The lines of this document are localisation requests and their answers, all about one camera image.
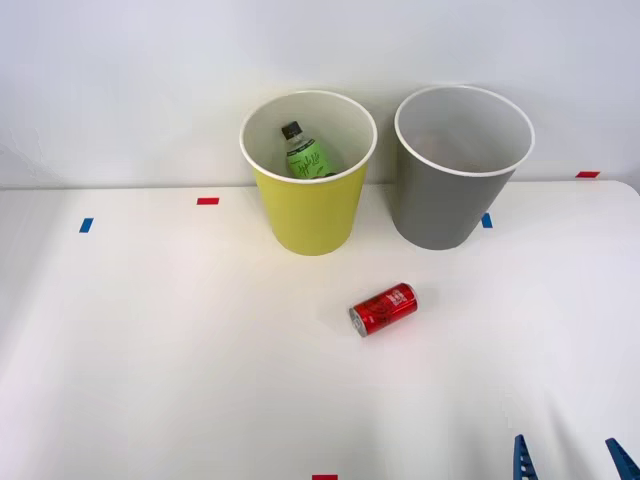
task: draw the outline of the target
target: plastic bottle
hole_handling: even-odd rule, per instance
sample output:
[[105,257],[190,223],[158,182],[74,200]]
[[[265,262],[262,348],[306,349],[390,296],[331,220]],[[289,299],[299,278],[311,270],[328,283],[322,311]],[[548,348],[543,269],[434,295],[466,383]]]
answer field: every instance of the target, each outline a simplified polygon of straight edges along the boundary
[[311,180],[336,174],[324,149],[302,133],[298,122],[282,127],[282,134],[287,139],[287,166],[294,177]]

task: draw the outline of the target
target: black bottle cap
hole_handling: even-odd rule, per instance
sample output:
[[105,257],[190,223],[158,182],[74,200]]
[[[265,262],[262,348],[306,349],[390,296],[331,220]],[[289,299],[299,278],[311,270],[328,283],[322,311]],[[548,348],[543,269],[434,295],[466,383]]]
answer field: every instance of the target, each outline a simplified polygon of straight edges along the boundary
[[291,122],[289,125],[282,127],[282,134],[287,140],[290,140],[301,133],[302,129],[300,128],[300,125],[298,125],[298,122]]

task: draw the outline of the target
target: soda can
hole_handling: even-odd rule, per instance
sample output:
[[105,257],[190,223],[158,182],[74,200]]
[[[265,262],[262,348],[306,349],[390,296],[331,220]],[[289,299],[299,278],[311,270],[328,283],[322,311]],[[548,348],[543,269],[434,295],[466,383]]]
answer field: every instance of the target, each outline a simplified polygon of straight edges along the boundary
[[418,310],[416,292],[406,283],[399,283],[369,300],[349,309],[349,316],[358,333],[366,337]]

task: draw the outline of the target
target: white table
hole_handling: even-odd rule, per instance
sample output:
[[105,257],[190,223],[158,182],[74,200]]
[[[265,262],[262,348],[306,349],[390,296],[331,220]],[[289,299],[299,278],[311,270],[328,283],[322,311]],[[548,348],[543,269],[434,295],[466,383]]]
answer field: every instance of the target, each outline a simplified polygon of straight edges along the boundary
[[[640,197],[511,183],[490,213],[421,250],[368,186],[349,241],[302,257],[255,188],[0,192],[0,478],[506,480],[523,433],[541,480],[617,479]],[[419,312],[360,338],[347,308],[399,281]]]

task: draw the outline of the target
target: bin rim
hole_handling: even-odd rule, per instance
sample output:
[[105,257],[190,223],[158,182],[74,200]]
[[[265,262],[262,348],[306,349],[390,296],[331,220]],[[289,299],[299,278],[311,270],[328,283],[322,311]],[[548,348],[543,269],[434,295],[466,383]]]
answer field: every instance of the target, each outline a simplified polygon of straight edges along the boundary
[[[523,118],[523,120],[525,121],[525,123],[529,127],[529,134],[531,135],[531,143],[529,144],[529,149],[527,150],[527,152],[522,156],[522,158],[520,160],[518,160],[513,165],[510,165],[510,166],[508,166],[506,168],[502,168],[500,170],[494,170],[494,171],[491,171],[491,172],[466,172],[464,170],[454,170],[453,168],[448,168],[448,167],[439,165],[439,164],[437,164],[437,163],[435,163],[435,162],[423,157],[418,152],[416,152],[407,143],[407,141],[404,139],[404,136],[400,132],[400,127],[399,127],[398,123],[399,123],[400,114],[402,113],[402,109],[411,100],[413,100],[415,97],[417,97],[419,95],[422,95],[423,93],[430,92],[430,91],[433,91],[433,90],[444,90],[444,89],[449,89],[449,90],[455,90],[455,89],[463,90],[463,89],[465,89],[465,90],[473,90],[473,91],[476,91],[476,92],[484,93],[486,95],[490,95],[490,96],[492,96],[494,98],[497,98],[498,100],[506,103],[511,108],[513,108],[518,114],[520,114],[520,116]],[[529,117],[527,116],[527,114],[524,113],[524,111],[520,107],[518,107],[515,103],[513,103],[508,98],[503,97],[502,95],[499,95],[499,94],[497,94],[495,92],[492,92],[491,90],[486,90],[484,88],[475,87],[475,86],[472,86],[472,85],[436,85],[436,86],[432,86],[432,87],[423,88],[421,90],[418,90],[415,93],[412,93],[411,95],[409,95],[407,98],[404,99],[404,101],[398,107],[398,110],[396,110],[396,115],[395,115],[395,118],[393,120],[393,126],[394,126],[394,129],[396,131],[396,136],[398,137],[398,140],[400,141],[400,143],[402,143],[402,146],[404,148],[406,148],[407,151],[409,151],[416,159],[420,160],[422,163],[424,163],[426,165],[429,165],[432,168],[435,168],[436,170],[440,170],[441,172],[450,173],[452,175],[457,175],[457,176],[460,176],[460,177],[497,177],[498,175],[503,175],[505,173],[512,172],[516,168],[518,168],[522,163],[524,163],[524,161],[527,158],[529,158],[529,155],[531,155],[531,152],[533,151],[533,147],[535,147],[535,144],[536,144],[536,132],[535,132],[535,130],[533,128],[533,124],[531,123],[531,120],[529,120]]]
[[[304,93],[319,93],[322,95],[330,95],[332,97],[337,97],[340,98],[342,100],[345,100],[349,103],[351,103],[352,105],[355,105],[357,108],[359,108],[362,113],[364,113],[365,117],[367,118],[367,120],[369,120],[369,126],[373,129],[373,139],[371,141],[371,146],[369,147],[369,150],[367,151],[367,153],[365,154],[364,157],[362,157],[362,159],[356,163],[353,167],[345,170],[344,172],[341,172],[337,175],[333,175],[331,177],[325,177],[325,178],[317,178],[317,179],[313,179],[313,180],[306,180],[306,179],[299,179],[299,178],[290,178],[290,177],[283,177],[282,175],[278,175],[276,173],[273,173],[269,170],[267,170],[266,168],[262,167],[261,165],[258,165],[256,163],[255,160],[253,160],[253,158],[251,158],[251,155],[249,155],[249,152],[247,152],[247,149],[245,148],[244,145],[244,131],[247,127],[247,123],[249,123],[249,120],[251,120],[251,118],[262,108],[266,107],[267,105],[270,105],[273,102],[276,102],[282,98],[286,98],[286,97],[292,97],[294,95],[300,95],[300,94],[304,94]],[[255,108],[254,110],[252,110],[246,117],[245,119],[242,121],[242,127],[240,128],[240,150],[242,150],[242,155],[244,155],[244,158],[247,160],[247,162],[249,162],[249,164],[255,168],[256,170],[258,170],[260,173],[267,175],[268,177],[271,177],[273,179],[276,180],[280,180],[282,182],[287,182],[287,183],[297,183],[297,184],[301,184],[301,185],[318,185],[320,183],[330,183],[330,182],[335,182],[340,180],[341,178],[347,177],[349,175],[351,175],[352,173],[356,172],[357,170],[359,170],[361,167],[363,167],[364,165],[366,165],[367,161],[369,160],[369,158],[371,158],[371,155],[373,154],[374,150],[376,149],[376,145],[378,144],[378,127],[376,126],[376,122],[373,119],[373,116],[369,113],[369,111],[364,108],[362,105],[360,105],[358,102],[356,102],[355,100],[353,100],[352,98],[349,98],[345,95],[341,95],[339,93],[335,93],[335,92],[329,92],[327,90],[297,90],[295,92],[291,92],[288,93],[286,95],[280,95],[278,97],[272,98],[271,100],[263,103],[262,105],[258,106],[257,108]]]

